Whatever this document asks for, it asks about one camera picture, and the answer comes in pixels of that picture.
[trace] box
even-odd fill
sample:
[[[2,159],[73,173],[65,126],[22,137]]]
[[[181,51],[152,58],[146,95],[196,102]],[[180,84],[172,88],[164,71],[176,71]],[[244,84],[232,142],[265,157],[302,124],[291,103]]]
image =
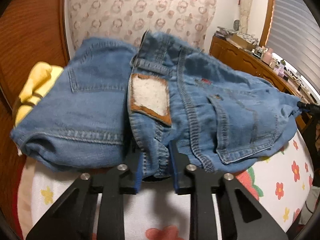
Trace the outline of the box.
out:
[[[232,40],[234,43],[238,44],[239,47],[247,50],[252,50],[256,47],[256,45],[252,45],[249,42],[245,41],[244,39],[240,38],[236,34],[233,34],[229,37],[230,40]]]

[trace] brown leather patch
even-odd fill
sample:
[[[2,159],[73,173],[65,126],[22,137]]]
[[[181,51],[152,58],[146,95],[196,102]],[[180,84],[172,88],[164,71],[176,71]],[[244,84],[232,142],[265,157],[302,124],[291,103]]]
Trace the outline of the brown leather patch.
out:
[[[135,86],[138,86],[138,80],[145,80],[145,82],[139,82],[139,87],[137,88]],[[130,86],[131,111],[145,114],[168,126],[172,125],[169,88],[165,79],[143,74],[132,74]],[[143,100],[138,98],[137,90],[139,90],[139,94],[145,93]]]

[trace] wooden dresser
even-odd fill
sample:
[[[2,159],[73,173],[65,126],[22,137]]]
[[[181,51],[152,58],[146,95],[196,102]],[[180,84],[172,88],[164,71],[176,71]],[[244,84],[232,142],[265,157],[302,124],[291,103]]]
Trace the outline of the wooden dresser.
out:
[[[210,56],[217,58],[235,70],[264,78],[281,92],[300,97],[296,88],[274,73],[262,60],[216,36],[212,38]],[[310,117],[306,114],[297,117],[296,122],[300,131],[305,129],[309,119]]]

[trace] metal bolt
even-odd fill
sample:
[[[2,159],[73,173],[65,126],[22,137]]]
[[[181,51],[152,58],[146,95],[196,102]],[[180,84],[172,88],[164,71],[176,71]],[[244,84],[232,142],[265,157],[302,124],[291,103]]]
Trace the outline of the metal bolt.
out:
[[[83,179],[83,180],[90,179],[90,174],[89,173],[82,173],[80,175],[80,178]]]
[[[195,171],[197,169],[197,166],[193,165],[193,164],[189,164],[186,166],[188,171]]]
[[[231,173],[226,173],[223,175],[226,180],[233,180],[234,176]]]
[[[125,164],[120,164],[120,165],[118,165],[117,169],[119,171],[126,171],[128,169],[128,166]]]

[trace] black metal bracket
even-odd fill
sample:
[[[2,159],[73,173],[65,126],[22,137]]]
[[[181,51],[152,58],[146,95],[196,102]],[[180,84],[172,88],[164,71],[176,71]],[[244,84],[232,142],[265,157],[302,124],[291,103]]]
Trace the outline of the black metal bracket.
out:
[[[297,107],[299,107],[302,111],[308,112],[311,115],[320,116],[320,106],[315,104],[305,104],[302,102],[297,103]]]
[[[286,233],[230,173],[207,173],[169,145],[173,187],[190,194],[190,240],[216,240],[216,194],[223,240],[287,240]],[[142,158],[130,153],[107,173],[82,174],[32,228],[27,240],[90,240],[98,193],[102,193],[97,240],[124,240],[123,194],[136,194]]]

